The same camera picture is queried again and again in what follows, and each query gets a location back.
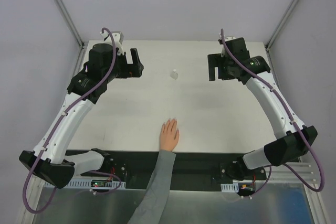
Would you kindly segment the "mannequin hand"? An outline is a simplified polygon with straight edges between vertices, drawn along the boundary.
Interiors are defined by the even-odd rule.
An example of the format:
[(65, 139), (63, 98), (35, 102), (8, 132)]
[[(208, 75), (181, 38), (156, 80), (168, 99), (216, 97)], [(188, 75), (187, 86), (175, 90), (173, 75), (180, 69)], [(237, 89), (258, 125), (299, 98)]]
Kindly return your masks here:
[(177, 119), (163, 123), (160, 132), (160, 150), (172, 152), (178, 144), (180, 132), (177, 128)]

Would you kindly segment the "grey sleeved forearm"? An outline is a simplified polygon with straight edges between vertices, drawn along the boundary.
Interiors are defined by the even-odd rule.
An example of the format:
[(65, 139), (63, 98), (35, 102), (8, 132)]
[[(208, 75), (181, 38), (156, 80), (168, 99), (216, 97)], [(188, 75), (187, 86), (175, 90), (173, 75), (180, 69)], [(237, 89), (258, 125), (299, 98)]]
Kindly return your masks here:
[(143, 200), (129, 223), (159, 223), (170, 194), (173, 165), (176, 155), (160, 150), (155, 169), (148, 182)]

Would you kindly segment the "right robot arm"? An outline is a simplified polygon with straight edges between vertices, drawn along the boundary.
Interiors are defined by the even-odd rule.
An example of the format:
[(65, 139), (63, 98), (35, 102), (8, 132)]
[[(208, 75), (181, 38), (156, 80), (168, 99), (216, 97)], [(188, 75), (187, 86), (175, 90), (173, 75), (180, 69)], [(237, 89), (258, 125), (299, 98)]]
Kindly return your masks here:
[(223, 45), (222, 52), (207, 56), (209, 80), (236, 79), (245, 85), (262, 107), (276, 138), (239, 156), (225, 174), (231, 179), (248, 179), (260, 168), (278, 167), (307, 154), (318, 132), (314, 126), (306, 126), (288, 105), (265, 58), (250, 56), (244, 38), (218, 42)]

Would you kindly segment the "clear nail polish bottle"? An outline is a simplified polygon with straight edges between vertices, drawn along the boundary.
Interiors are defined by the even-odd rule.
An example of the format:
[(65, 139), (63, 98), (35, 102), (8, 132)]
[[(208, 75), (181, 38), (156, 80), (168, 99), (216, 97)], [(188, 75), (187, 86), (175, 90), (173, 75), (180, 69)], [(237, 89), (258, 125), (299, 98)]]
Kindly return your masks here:
[(176, 69), (173, 69), (172, 72), (171, 72), (171, 74), (170, 74), (171, 78), (174, 79), (174, 80), (178, 79), (178, 75), (179, 74), (177, 73)]

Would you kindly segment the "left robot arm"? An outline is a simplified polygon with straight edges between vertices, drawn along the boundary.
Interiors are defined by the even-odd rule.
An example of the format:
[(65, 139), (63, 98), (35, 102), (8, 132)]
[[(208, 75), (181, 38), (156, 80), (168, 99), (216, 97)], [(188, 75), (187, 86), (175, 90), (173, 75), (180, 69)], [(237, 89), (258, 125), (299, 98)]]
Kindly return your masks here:
[(44, 138), (32, 151), (22, 151), (19, 160), (33, 174), (58, 189), (64, 188), (74, 176), (93, 170), (106, 176), (111, 170), (110, 155), (97, 148), (83, 154), (67, 156), (66, 151), (81, 121), (106, 92), (107, 85), (115, 78), (139, 78), (144, 69), (138, 51), (130, 50), (132, 63), (126, 54), (110, 44), (93, 45), (88, 61), (76, 74), (67, 88), (64, 104)]

